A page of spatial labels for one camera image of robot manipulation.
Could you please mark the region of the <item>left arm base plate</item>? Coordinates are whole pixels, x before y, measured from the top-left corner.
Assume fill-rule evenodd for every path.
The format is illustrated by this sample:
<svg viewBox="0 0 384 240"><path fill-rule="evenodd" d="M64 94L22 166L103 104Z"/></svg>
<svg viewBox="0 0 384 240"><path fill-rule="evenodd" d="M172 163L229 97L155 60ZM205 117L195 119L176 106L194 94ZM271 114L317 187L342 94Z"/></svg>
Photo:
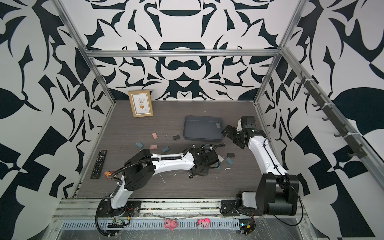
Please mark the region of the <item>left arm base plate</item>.
<svg viewBox="0 0 384 240"><path fill-rule="evenodd" d="M137 217L141 211L141 204L141 201L127 201L123 207L112 209L111 201L105 200L98 207L97 216L100 218Z"/></svg>

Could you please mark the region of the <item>dark grey storage box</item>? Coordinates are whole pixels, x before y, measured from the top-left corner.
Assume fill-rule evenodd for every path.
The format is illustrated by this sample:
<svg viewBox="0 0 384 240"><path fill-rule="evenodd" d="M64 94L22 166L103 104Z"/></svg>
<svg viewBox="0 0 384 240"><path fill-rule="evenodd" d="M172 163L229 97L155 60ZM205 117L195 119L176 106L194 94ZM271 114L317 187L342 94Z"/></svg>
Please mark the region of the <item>dark grey storage box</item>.
<svg viewBox="0 0 384 240"><path fill-rule="evenodd" d="M219 117L186 116L183 137L190 141L221 142L223 120Z"/></svg>

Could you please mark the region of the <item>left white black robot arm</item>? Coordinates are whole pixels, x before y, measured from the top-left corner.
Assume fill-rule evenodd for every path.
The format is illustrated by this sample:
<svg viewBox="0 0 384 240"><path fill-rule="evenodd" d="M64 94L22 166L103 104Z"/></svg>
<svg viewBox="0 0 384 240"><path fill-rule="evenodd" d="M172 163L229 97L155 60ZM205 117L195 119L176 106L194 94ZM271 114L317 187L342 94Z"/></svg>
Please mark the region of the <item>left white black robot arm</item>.
<svg viewBox="0 0 384 240"><path fill-rule="evenodd" d="M109 210L122 209L136 190L147 185L152 176L171 171L187 171L189 177L205 177L210 169L220 165L213 145L192 146L178 154L153 154L144 149L130 158L122 168L109 174L109 179L118 182L118 187L108 199Z"/></svg>

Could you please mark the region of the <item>grey eraser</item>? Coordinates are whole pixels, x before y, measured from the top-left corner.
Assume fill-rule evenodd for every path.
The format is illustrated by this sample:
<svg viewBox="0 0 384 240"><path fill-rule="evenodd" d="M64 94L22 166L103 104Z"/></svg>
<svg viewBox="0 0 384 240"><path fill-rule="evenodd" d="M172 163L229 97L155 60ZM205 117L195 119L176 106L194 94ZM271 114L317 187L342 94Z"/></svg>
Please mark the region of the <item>grey eraser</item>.
<svg viewBox="0 0 384 240"><path fill-rule="evenodd" d="M229 165L233 165L233 164L234 164L234 162L232 161L231 158L226 158L226 161L227 161L227 163L228 163Z"/></svg>

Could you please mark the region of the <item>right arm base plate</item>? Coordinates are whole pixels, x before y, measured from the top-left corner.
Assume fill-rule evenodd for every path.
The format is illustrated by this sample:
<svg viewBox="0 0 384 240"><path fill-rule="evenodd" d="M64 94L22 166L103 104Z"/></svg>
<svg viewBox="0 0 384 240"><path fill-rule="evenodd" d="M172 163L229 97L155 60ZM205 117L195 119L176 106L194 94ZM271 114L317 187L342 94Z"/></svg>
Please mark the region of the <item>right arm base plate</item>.
<svg viewBox="0 0 384 240"><path fill-rule="evenodd" d="M261 216L264 213L264 208L258 207L255 199L222 200L220 213L224 217Z"/></svg>

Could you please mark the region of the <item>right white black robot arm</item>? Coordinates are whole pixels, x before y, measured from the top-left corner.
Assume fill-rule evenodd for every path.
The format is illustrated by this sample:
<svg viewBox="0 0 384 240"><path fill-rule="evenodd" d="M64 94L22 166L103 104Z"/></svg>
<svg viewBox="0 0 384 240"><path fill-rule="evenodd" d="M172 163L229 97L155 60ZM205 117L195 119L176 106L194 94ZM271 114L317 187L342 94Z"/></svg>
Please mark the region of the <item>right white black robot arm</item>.
<svg viewBox="0 0 384 240"><path fill-rule="evenodd" d="M294 216L300 202L300 182L296 176L288 174L279 163L266 134L252 125L244 126L242 129L227 125L222 135L241 149L248 148L262 173L255 192L240 192L236 195L235 201L222 201L222 214Z"/></svg>

